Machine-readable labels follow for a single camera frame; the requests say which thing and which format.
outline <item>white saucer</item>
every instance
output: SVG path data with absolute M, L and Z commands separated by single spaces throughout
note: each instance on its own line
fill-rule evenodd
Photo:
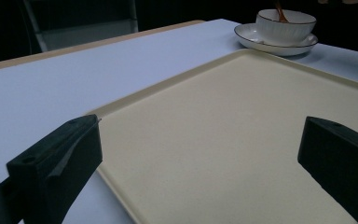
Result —
M 296 46 L 280 47 L 265 44 L 258 36 L 255 23 L 238 25 L 234 29 L 241 44 L 248 49 L 257 49 L 278 56 L 293 56 L 310 51 L 317 43 L 316 35 L 310 34 L 305 40 Z

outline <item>white table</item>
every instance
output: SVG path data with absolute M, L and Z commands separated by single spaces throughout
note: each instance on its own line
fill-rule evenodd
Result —
M 67 120 L 243 49 L 233 32 L 236 25 L 207 21 L 44 60 L 2 63 L 0 181 L 7 178 L 8 161 Z M 310 53 L 287 59 L 358 81 L 356 51 L 317 44 Z M 131 223 L 131 219 L 95 173 L 64 223 Z

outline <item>table edge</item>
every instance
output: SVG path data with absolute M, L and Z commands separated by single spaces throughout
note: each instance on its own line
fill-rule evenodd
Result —
M 145 36 L 145 35 L 152 35 L 152 34 L 157 34 L 157 33 L 165 32 L 165 31 L 170 31 L 170 30 L 174 30 L 174 29 L 178 29 L 178 28 L 182 28 L 182 27 L 186 27 L 186 26 L 190 26 L 190 25 L 194 25 L 194 24 L 198 24 L 198 23 L 202 23 L 202 22 L 204 22 L 204 21 L 201 21 L 201 20 L 186 21 L 186 22 L 181 22 L 181 23 L 177 23 L 174 25 L 159 27 L 156 29 L 146 30 L 146 31 L 138 32 L 138 33 L 129 34 L 129 35 L 122 35 L 122 36 L 112 37 L 112 38 L 99 40 L 99 41 L 95 41 L 95 42 L 90 42 L 87 44 L 76 45 L 76 46 L 65 48 L 65 49 L 55 49 L 55 50 L 48 51 L 48 52 L 42 52 L 42 53 L 38 53 L 38 54 L 34 54 L 34 55 L 5 60 L 5 61 L 0 62 L 0 69 L 10 67 L 10 66 L 19 65 L 22 63 L 31 63 L 31 62 L 43 60 L 46 58 L 52 58 L 55 56 L 60 56 L 63 54 L 68 54 L 68 53 L 72 53 L 72 52 L 76 52 L 76 51 L 81 51 L 84 49 L 93 49 L 93 48 L 97 48 L 97 47 L 100 47 L 103 45 L 113 44 L 113 43 L 117 43 L 117 42 L 125 41 L 125 40 L 130 40 L 130 39 Z

